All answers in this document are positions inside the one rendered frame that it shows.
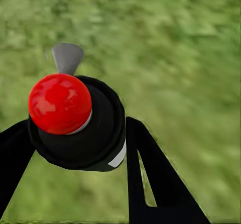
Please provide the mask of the pesticide atomizer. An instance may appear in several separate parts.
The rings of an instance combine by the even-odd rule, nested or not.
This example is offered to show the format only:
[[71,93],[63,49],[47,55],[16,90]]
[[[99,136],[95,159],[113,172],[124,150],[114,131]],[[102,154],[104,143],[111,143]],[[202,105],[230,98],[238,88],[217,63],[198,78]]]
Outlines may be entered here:
[[28,98],[28,131],[39,155],[66,170],[109,172],[124,161],[125,109],[107,84],[73,76],[84,52],[77,45],[54,45],[59,74],[48,75]]

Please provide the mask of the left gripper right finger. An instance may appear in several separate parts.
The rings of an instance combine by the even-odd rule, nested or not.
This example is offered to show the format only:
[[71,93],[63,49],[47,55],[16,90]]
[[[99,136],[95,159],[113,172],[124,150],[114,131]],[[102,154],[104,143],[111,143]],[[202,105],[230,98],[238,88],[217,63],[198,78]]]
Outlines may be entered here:
[[[210,224],[145,125],[127,117],[125,132],[130,224]],[[156,207],[145,203],[138,150]]]

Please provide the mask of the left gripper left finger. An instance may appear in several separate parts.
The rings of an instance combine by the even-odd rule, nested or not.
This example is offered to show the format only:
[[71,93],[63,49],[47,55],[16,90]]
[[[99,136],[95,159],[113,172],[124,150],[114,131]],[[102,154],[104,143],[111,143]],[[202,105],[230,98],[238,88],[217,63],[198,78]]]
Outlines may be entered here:
[[0,133],[0,219],[36,149],[30,140],[28,121]]

